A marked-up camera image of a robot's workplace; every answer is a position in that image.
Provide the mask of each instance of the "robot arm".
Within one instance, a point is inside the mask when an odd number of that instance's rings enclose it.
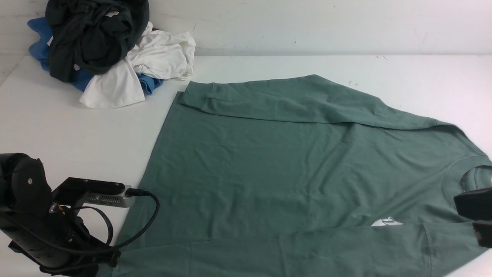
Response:
[[[156,209],[148,224],[120,245],[110,246],[110,239],[102,242],[91,236],[77,216],[84,203],[129,207],[135,196],[151,196]],[[121,183],[68,178],[52,191],[39,159],[0,154],[0,230],[12,239],[9,248],[37,263],[44,273],[89,277],[95,276],[99,264],[115,267],[119,248],[142,235],[158,209],[152,193]],[[104,219],[112,230],[105,215]]]

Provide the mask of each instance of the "clothing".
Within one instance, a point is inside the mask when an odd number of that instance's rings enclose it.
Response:
[[[104,75],[95,75],[79,100],[89,108],[112,109],[145,101],[128,57]]]
[[[35,32],[39,34],[39,41],[34,43],[29,47],[29,53],[31,56],[33,56],[35,59],[40,61],[41,67],[45,71],[49,71],[50,67],[46,64],[46,60],[48,59],[48,53],[49,53],[49,46],[48,42],[50,41],[52,37],[52,32],[51,28],[46,22],[46,18],[41,17],[41,18],[36,18],[36,19],[31,19],[28,21],[28,26]],[[121,69],[128,69],[128,67],[117,67],[117,69],[111,69],[111,70],[116,70],[114,74],[118,74],[118,70]],[[135,81],[133,79],[133,75],[128,73],[128,72],[123,72],[122,75],[128,75],[132,76],[132,78],[126,80],[125,82],[129,81]],[[87,88],[87,85],[89,84],[90,80],[94,77],[93,74],[88,73],[84,69],[80,69],[78,71],[75,71],[74,73],[74,79],[70,83],[74,87],[76,87],[80,91],[85,91]],[[120,106],[125,101],[129,101],[129,104],[135,103],[135,101],[142,101],[142,97],[129,97],[128,95],[132,95],[133,93],[140,92],[140,90],[134,90],[136,87],[136,82],[129,85],[128,87],[120,87],[120,90],[117,92],[110,92],[110,95],[102,95],[103,91],[108,92],[108,88],[111,85],[111,82],[113,81],[114,83],[112,84],[114,87],[118,86],[118,80],[116,80],[115,76],[112,75],[109,77],[108,80],[106,81],[101,81],[102,78],[105,78],[103,75],[100,75],[96,80],[94,80],[93,84],[90,87],[90,90],[87,95],[85,95],[81,102],[82,103],[87,103],[91,107],[100,107],[103,108],[105,106],[114,108],[116,106]],[[154,89],[158,88],[160,85],[162,85],[163,81],[159,79],[153,79],[151,77],[148,77],[143,74],[138,75],[138,80],[140,82],[140,86],[142,87],[143,91],[150,95],[154,91]],[[106,87],[100,87],[100,84],[105,84]],[[120,93],[119,97],[115,98],[114,93]]]
[[[189,32],[171,34],[151,31],[147,25],[138,43],[129,53],[136,73],[156,79],[188,78],[193,75],[195,40]]]
[[[149,21],[148,0],[49,0],[50,75],[73,80],[74,65],[104,74],[133,48]]]
[[[28,26],[31,30],[39,34],[39,41],[29,47],[29,53],[41,63],[41,68],[43,68],[43,70],[50,71],[47,59],[50,51],[48,42],[52,37],[51,27],[44,17],[29,20]],[[80,69],[73,73],[70,84],[83,92],[93,76],[93,74],[90,74],[84,69]]]
[[[139,185],[161,212],[98,276],[441,277],[486,250],[453,197],[491,177],[456,126],[316,75],[191,82]]]
[[[147,75],[137,74],[138,79],[140,81],[140,85],[142,86],[142,90],[147,95],[151,95],[154,89],[160,87],[163,84],[163,80],[154,79]]]

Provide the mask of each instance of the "white logo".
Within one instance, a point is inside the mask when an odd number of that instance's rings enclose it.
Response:
[[[371,224],[372,227],[391,226],[391,225],[403,225],[403,223],[394,220],[392,217],[388,217],[388,218],[376,220],[374,223]]]

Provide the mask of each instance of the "fabric fold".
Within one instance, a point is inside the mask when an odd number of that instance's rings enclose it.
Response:
[[[181,104],[216,115],[285,122],[353,122],[397,130],[448,125],[393,109],[377,97],[318,75],[231,84],[190,82]]]

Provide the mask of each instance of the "t-shirt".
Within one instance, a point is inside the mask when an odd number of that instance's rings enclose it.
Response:
[[[161,211],[99,276],[440,277],[485,251],[453,197],[491,177],[456,126],[317,75],[191,82],[139,186]]]

